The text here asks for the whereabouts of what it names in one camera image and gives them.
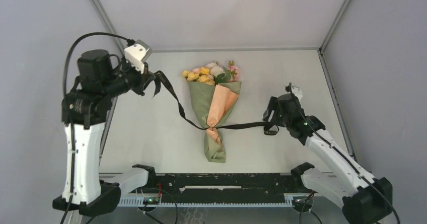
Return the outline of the pink rose stem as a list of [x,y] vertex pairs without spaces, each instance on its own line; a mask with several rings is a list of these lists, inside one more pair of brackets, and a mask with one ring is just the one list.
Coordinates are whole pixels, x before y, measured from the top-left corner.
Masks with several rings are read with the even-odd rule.
[[233,60],[228,62],[228,72],[230,73],[229,82],[237,82],[240,79],[240,69]]

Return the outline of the green orange wrapping paper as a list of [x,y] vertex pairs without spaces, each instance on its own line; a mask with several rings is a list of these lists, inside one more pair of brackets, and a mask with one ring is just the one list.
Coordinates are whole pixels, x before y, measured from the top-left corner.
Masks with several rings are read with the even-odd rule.
[[218,131],[230,116],[241,90],[241,82],[209,85],[189,82],[192,110],[200,126],[205,129],[204,155],[209,162],[225,163],[226,150]]

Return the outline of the yellow flower stem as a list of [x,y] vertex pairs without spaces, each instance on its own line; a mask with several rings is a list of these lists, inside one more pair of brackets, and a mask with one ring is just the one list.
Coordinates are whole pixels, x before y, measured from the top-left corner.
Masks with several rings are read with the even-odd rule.
[[181,75],[188,82],[198,82],[212,86],[215,85],[214,76],[207,67],[195,68],[192,71],[185,70]]

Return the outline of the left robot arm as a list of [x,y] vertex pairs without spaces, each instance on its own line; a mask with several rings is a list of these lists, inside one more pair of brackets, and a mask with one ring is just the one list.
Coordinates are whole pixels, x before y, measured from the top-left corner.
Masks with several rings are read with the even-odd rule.
[[110,58],[103,49],[84,52],[77,60],[80,74],[61,103],[67,170],[64,191],[52,202],[54,209],[77,210],[81,215],[95,217],[113,212],[122,196],[137,188],[152,192],[157,187],[151,166],[134,165],[115,177],[99,177],[101,138],[112,99],[142,80],[132,68],[124,73],[114,71]]

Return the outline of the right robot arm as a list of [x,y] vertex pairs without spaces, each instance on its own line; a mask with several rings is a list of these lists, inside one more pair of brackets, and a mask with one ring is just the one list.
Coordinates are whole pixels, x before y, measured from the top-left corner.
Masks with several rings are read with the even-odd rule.
[[341,208],[348,223],[377,223],[393,214],[393,186],[364,169],[335,142],[325,125],[315,116],[306,116],[299,98],[293,93],[271,97],[263,120],[284,127],[290,135],[318,156],[334,174],[323,175],[310,163],[293,169],[291,185],[303,192],[310,189]]

